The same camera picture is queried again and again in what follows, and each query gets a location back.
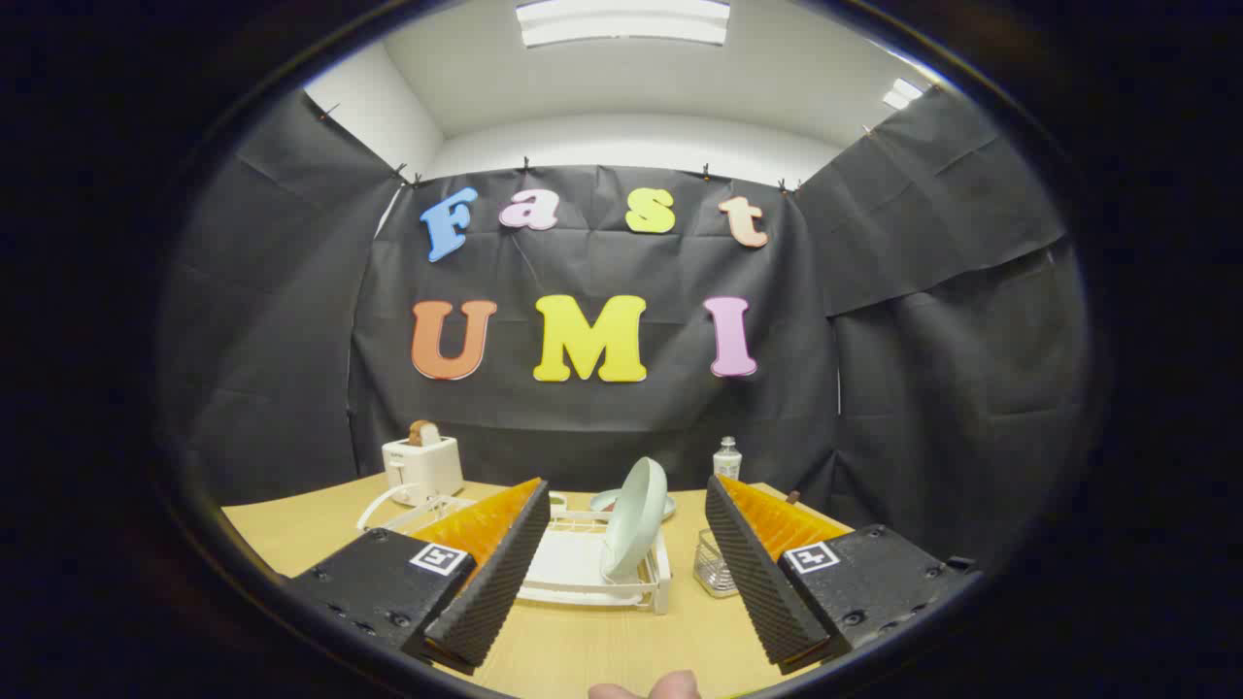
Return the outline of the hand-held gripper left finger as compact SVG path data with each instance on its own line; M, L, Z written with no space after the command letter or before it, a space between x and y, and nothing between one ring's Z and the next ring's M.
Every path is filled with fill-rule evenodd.
M413 534L368 529L292 577L291 588L360 641L472 674L549 520L549 485L534 478Z

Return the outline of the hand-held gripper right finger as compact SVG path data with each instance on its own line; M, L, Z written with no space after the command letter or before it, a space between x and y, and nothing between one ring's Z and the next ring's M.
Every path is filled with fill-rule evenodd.
M885 525L848 530L715 475L705 512L771 664L789 674L895 634L975 583Z

